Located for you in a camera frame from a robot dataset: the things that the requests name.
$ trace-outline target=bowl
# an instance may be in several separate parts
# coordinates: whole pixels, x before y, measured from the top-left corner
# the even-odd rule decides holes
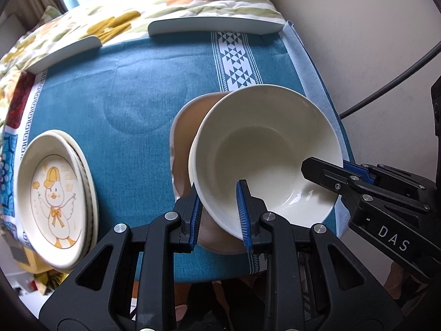
[[[308,157],[343,166],[337,135],[311,101],[280,86],[254,85],[223,97],[207,113],[193,141],[190,167],[207,212],[225,231],[242,238],[236,183],[290,223],[323,222],[337,194],[301,173]]]
[[[193,173],[189,168],[192,155],[190,147],[199,126],[209,110],[227,94],[213,92],[196,97],[183,106],[173,120],[170,129],[170,168],[176,199],[189,195],[193,184]],[[222,255],[246,253],[243,242],[217,225],[205,208],[202,209],[198,245]]]
[[[17,211],[29,242],[54,269],[71,270],[90,250],[93,209],[87,175],[66,140],[48,131],[18,168]]]

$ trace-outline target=orange bow tie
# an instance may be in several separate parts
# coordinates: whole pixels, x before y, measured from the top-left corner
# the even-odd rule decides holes
[[[52,220],[52,225],[53,226],[55,226],[55,221],[56,221],[56,219],[58,219],[58,221],[60,222],[60,225],[61,225],[61,227],[63,228],[64,227],[64,223],[61,221],[61,209],[54,209],[54,208],[51,208],[51,216],[52,216],[52,218],[53,218],[53,220]]]

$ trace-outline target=yellow cap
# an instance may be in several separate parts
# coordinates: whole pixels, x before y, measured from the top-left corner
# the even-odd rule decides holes
[[[52,185],[54,185],[54,182],[60,181],[60,172],[58,171],[57,167],[51,167],[48,170],[48,174],[46,176],[46,180],[43,183],[43,185],[49,189],[52,188]]]

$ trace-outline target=stack of plates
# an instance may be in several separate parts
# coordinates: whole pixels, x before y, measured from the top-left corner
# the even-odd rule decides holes
[[[54,269],[69,273],[98,237],[95,187],[75,140],[60,130],[37,136],[21,160],[16,193],[32,247]]]

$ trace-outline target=white lettering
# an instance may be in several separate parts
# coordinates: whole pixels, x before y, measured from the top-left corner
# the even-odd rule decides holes
[[[384,225],[381,227],[381,230],[380,230],[380,232],[378,233],[379,234],[379,236],[381,236],[382,238],[384,238],[385,236],[386,236],[386,234],[387,234],[387,227],[385,227]]]
[[[398,236],[398,234],[395,234],[394,236],[392,236],[388,241],[393,242],[393,244],[395,245],[396,243],[396,237]]]
[[[403,241],[403,246],[402,246],[402,247],[400,246],[400,250],[401,250],[402,252],[405,251],[405,250],[407,249],[407,245],[406,245],[405,243],[407,243],[407,245],[410,244],[409,240],[405,240],[405,241]]]

